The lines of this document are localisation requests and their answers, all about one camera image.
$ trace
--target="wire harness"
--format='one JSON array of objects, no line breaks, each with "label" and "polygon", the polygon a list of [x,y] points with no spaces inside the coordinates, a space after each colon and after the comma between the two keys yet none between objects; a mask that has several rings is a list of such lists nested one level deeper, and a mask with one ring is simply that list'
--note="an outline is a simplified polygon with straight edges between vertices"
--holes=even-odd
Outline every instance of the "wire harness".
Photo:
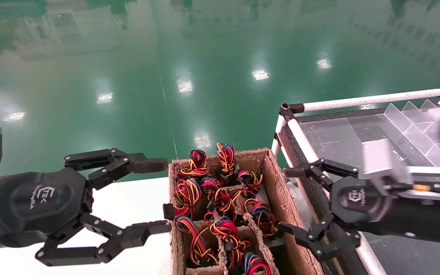
[{"label": "wire harness", "polygon": [[178,171],[178,176],[201,178],[208,174],[206,167],[206,153],[197,149],[190,152],[189,167]]},{"label": "wire harness", "polygon": [[231,142],[226,145],[217,143],[217,154],[220,157],[222,175],[230,179],[235,171],[234,144]]},{"label": "wire harness", "polygon": [[228,254],[229,261],[227,268],[231,269],[241,265],[243,260],[243,251],[250,247],[251,242],[248,240],[241,241],[239,231],[235,224],[226,216],[218,216],[214,213],[206,213],[204,220],[209,222],[209,228],[213,235],[220,236],[225,242],[225,250]]},{"label": "wire harness", "polygon": [[267,275],[271,275],[271,269],[267,263],[260,257],[251,252],[246,253],[246,261],[244,262],[244,274],[253,275],[257,271],[264,270]]},{"label": "wire harness", "polygon": [[273,237],[278,233],[278,221],[271,214],[271,209],[266,202],[257,199],[247,199],[244,208],[252,209],[249,211],[257,227],[262,231],[262,236]]},{"label": "wire harness", "polygon": [[174,216],[185,215],[194,218],[194,206],[201,199],[201,188],[194,178],[179,179],[174,191]]},{"label": "wire harness", "polygon": [[202,236],[203,233],[208,230],[206,226],[198,231],[198,227],[194,224],[194,222],[187,216],[179,216],[176,219],[176,223],[178,225],[179,230],[184,233],[192,235],[191,246],[189,257],[191,262],[197,266],[211,266],[218,265],[218,260],[215,258],[214,253],[211,248],[207,247],[206,242]]}]

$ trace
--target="connector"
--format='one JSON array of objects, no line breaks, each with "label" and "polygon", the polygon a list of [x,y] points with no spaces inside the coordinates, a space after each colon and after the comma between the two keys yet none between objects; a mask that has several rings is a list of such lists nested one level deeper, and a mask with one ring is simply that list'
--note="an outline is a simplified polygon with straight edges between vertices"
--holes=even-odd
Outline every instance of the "connector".
[{"label": "connector", "polygon": [[162,211],[164,212],[164,219],[174,221],[174,207],[173,204],[163,204]]}]

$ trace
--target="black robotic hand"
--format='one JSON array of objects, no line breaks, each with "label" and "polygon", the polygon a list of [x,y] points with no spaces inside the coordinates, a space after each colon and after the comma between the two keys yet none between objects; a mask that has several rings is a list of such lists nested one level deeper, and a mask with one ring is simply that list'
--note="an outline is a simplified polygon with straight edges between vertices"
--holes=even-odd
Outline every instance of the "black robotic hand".
[{"label": "black robotic hand", "polygon": [[[166,221],[119,228],[92,216],[92,190],[130,173],[153,173],[168,167],[166,159],[148,159],[118,149],[67,155],[64,169],[0,176],[0,247],[45,242],[36,258],[47,266],[109,262],[124,249],[143,246],[149,235],[171,230]],[[77,171],[99,170],[87,180]],[[108,241],[99,247],[57,248],[86,227]]]}]

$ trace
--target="white pvc pipe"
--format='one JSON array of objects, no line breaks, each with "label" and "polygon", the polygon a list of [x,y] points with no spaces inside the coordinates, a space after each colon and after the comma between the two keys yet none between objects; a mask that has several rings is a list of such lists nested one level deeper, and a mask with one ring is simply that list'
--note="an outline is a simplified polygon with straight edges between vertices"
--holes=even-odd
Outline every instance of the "white pvc pipe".
[{"label": "white pvc pipe", "polygon": [[399,94],[384,94],[384,95],[374,95],[357,97],[355,99],[337,99],[313,103],[304,103],[304,112],[330,110],[333,108],[346,108],[355,107],[366,104],[379,104],[388,103],[394,101],[404,101],[412,99],[426,99],[428,97],[440,96],[440,89],[427,89],[424,91],[416,92],[401,92]]},{"label": "white pvc pipe", "polygon": [[286,125],[286,120],[282,115],[278,115],[278,122],[276,122],[276,134],[281,133],[283,127]]},{"label": "white pvc pipe", "polygon": [[271,146],[271,151],[273,152],[273,155],[275,157],[278,156],[278,153],[280,151],[280,145],[278,144],[278,141],[276,139],[273,139],[273,145]]},{"label": "white pvc pipe", "polygon": [[[310,146],[309,140],[303,133],[300,124],[298,124],[298,121],[295,119],[288,121],[288,127],[293,132],[293,135],[295,136],[295,139],[298,145],[300,146],[305,158],[307,158],[307,162],[314,162],[319,160],[312,146]],[[329,193],[327,191],[325,191],[325,194],[330,199]],[[361,245],[356,249],[356,252],[361,258],[364,267],[366,268],[366,270],[370,275],[386,275],[383,266],[381,265],[378,258],[374,254],[374,251],[369,245],[368,240],[366,240],[366,238],[361,232],[358,233],[361,236]]]},{"label": "white pvc pipe", "polygon": [[[286,120],[282,115],[278,115],[278,121],[276,122],[276,129],[275,133],[279,134],[281,133],[281,130],[283,130],[283,127],[286,125]],[[273,145],[271,146],[271,151],[273,152],[273,155],[275,157],[278,156],[278,153],[280,151],[280,145],[276,139],[273,140]]]}]

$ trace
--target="cable bundle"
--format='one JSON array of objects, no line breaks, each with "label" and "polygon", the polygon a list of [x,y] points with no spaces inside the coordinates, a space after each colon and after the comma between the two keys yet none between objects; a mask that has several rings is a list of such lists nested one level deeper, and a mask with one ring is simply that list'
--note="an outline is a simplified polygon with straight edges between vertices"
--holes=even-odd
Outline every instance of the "cable bundle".
[{"label": "cable bundle", "polygon": [[240,194],[240,191],[236,194],[229,194],[224,188],[218,189],[213,197],[217,211],[223,216],[230,216],[235,221],[235,200]]},{"label": "cable bundle", "polygon": [[254,194],[259,193],[259,186],[262,182],[262,174],[259,176],[259,178],[257,178],[254,172],[244,169],[237,169],[235,171],[235,175],[239,183],[244,183],[244,185],[246,185],[247,190]]},{"label": "cable bundle", "polygon": [[181,177],[194,176],[200,178],[208,174],[208,168],[206,167],[206,154],[205,152],[197,149],[190,152],[190,167],[183,168],[178,171],[178,175]]},{"label": "cable bundle", "polygon": [[260,256],[252,254],[251,252],[246,253],[244,275],[253,275],[255,272],[262,270],[266,271],[267,275],[271,275],[271,269]]},{"label": "cable bundle", "polygon": [[266,202],[256,199],[247,199],[244,204],[245,209],[247,209],[249,205],[252,206],[250,213],[257,227],[262,231],[262,236],[274,236],[278,232],[278,228],[276,228],[278,221],[271,215],[269,205]]},{"label": "cable bundle", "polygon": [[179,216],[176,220],[178,228],[184,233],[192,235],[190,246],[190,260],[197,266],[209,266],[215,263],[218,265],[218,261],[214,256],[211,248],[208,248],[205,244],[205,240],[201,236],[208,227],[205,227],[201,232],[198,231],[197,226],[187,216]]},{"label": "cable bundle", "polygon": [[237,230],[235,224],[228,217],[218,217],[213,213],[207,213],[205,215],[205,221],[207,221],[207,216],[213,215],[213,218],[209,221],[210,231],[217,236],[220,236],[222,240],[226,243],[225,250],[231,251],[231,258],[228,263],[228,269],[234,268],[242,263],[243,251],[250,247],[251,243],[249,241],[241,241],[239,237],[239,231]]},{"label": "cable bundle", "polygon": [[222,167],[222,175],[230,178],[234,174],[235,159],[234,159],[234,144],[217,143],[217,154],[220,157],[220,166]]},{"label": "cable bundle", "polygon": [[221,187],[221,183],[215,178],[203,178],[201,180],[201,189],[208,194],[208,200],[211,200],[215,192]]},{"label": "cable bundle", "polygon": [[178,180],[174,197],[174,217],[185,215],[193,218],[194,206],[201,199],[201,189],[197,181],[194,178]]}]

